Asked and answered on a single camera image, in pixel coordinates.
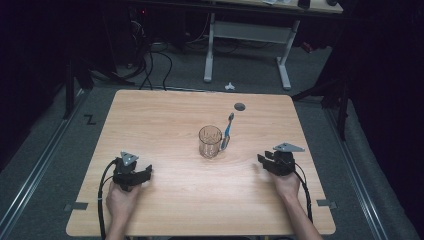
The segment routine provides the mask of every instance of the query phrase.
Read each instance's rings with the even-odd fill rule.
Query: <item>person's right hand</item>
[[[140,191],[141,184],[134,186],[131,192],[126,192],[118,184],[110,182],[106,205],[112,215],[112,221],[127,223],[134,211]]]
[[[297,200],[299,193],[300,180],[294,173],[286,176],[276,176],[270,173],[275,183],[277,192],[283,200]]]

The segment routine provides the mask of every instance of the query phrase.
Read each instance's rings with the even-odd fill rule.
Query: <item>table top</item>
[[[243,103],[244,111],[234,109]],[[212,160],[199,154],[199,130],[224,131],[234,112],[227,149]],[[106,166],[120,152],[139,156],[137,171],[153,165],[143,183],[127,229],[129,236],[283,235],[293,230],[269,173],[257,154],[283,142],[305,148],[295,152],[305,171],[314,224],[332,234],[335,224],[314,162],[289,96],[263,94],[136,91],[116,93],[67,226],[71,236],[99,236],[98,185]],[[106,184],[103,197],[108,193]],[[303,189],[299,200],[306,209]],[[106,227],[110,222],[105,201]]]
[[[114,0],[116,2],[125,2],[125,0]],[[304,10],[297,6],[298,0],[291,0],[289,3],[283,3],[277,1],[275,4],[267,4],[262,0],[215,0],[215,1],[174,1],[174,0],[135,0],[134,3],[143,4],[144,6],[152,7],[165,7],[172,9],[180,10],[193,10],[193,11],[208,11],[208,12],[244,12],[259,14],[263,12],[268,16],[269,14],[281,14],[281,15],[296,15],[296,16],[307,16],[308,13],[323,13],[324,15],[329,15],[327,13],[336,13],[331,15],[340,15],[343,13],[343,8],[340,4],[336,6],[330,6],[327,4],[326,0],[311,0],[310,8]]]

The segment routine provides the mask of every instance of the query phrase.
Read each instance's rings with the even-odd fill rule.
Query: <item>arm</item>
[[[112,222],[106,236],[107,240],[122,240],[125,237],[125,229],[137,202],[140,186],[135,186],[131,192],[125,192],[119,185],[110,183],[106,205],[112,216]]]
[[[274,180],[277,192],[286,206],[297,238],[299,240],[322,239],[318,230],[309,220],[308,216],[306,216],[305,211],[299,202],[297,194],[299,192],[300,181],[297,176],[294,173],[290,173],[287,176],[276,176],[272,173],[270,174]]]

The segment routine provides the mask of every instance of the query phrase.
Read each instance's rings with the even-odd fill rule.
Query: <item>robotic hand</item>
[[[135,172],[137,159],[137,156],[126,152],[121,152],[121,158],[115,159],[113,182],[119,184],[124,191],[130,192],[133,186],[150,180],[153,171],[152,165],[149,165],[144,171]]]
[[[303,152],[305,149],[283,143],[274,147],[274,150],[276,150],[274,153],[265,151],[265,157],[258,154],[258,161],[262,163],[262,167],[277,176],[286,176],[296,172],[296,163],[292,152]]]

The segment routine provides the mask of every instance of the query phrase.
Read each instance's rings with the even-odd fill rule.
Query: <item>glass cup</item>
[[[221,140],[222,140],[222,133],[221,133],[221,130],[219,130],[219,128],[209,125],[200,129],[199,131],[200,155],[202,155],[205,158],[216,157],[219,151],[225,149],[221,147]]]

